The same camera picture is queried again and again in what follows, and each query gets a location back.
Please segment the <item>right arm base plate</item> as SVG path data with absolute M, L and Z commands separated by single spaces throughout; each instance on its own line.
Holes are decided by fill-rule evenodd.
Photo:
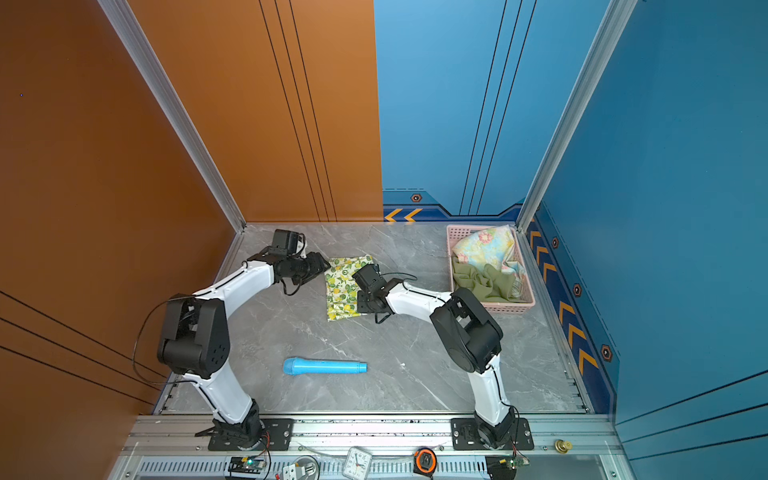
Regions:
M 458 451 L 532 451 L 535 448 L 528 420 L 508 416 L 496 426 L 477 418 L 450 420 L 453 448 Z

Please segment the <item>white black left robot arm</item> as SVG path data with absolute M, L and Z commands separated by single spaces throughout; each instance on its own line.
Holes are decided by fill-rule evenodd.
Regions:
M 257 254 L 234 273 L 190 295 L 175 295 L 165 308 L 157 358 L 192 385 L 212 412 L 201 431 L 209 446 L 226 450 L 266 450 L 269 433 L 259 406 L 237 380 L 230 362 L 229 318 L 252 297 L 290 280 L 296 287 L 330 268 L 322 254 Z

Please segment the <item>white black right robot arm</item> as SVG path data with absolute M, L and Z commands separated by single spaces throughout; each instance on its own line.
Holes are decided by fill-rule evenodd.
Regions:
M 506 396 L 500 373 L 503 331 L 469 290 L 437 292 L 396 279 L 361 287 L 357 307 L 373 314 L 378 323 L 393 315 L 408 315 L 431 324 L 450 359 L 468 374 L 482 445 L 501 449 L 513 441 L 520 418 Z

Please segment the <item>lemon print skirt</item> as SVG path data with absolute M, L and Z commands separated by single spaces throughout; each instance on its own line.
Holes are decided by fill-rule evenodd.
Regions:
M 373 258 L 370 255 L 331 258 L 329 260 L 330 268 L 325 272 L 329 322 L 361 315 L 357 308 L 359 286 L 353 279 L 353 274 L 372 263 Z

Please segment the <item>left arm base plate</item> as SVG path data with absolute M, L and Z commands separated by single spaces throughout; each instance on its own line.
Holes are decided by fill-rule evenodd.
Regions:
M 198 432 L 196 437 L 209 438 L 210 451 L 262 451 L 282 452 L 289 449 L 294 420 L 291 418 L 251 419 L 237 425 L 213 421 L 210 429 Z

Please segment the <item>pastel floral skirt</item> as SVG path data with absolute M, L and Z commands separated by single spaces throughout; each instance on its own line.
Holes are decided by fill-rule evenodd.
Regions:
M 501 270 L 503 265 L 511 267 L 516 262 L 524 272 L 516 258 L 516 245 L 512 228 L 504 225 L 475 231 L 460 239 L 451 251 L 461 263 L 469 263 L 478 268 L 491 264 Z

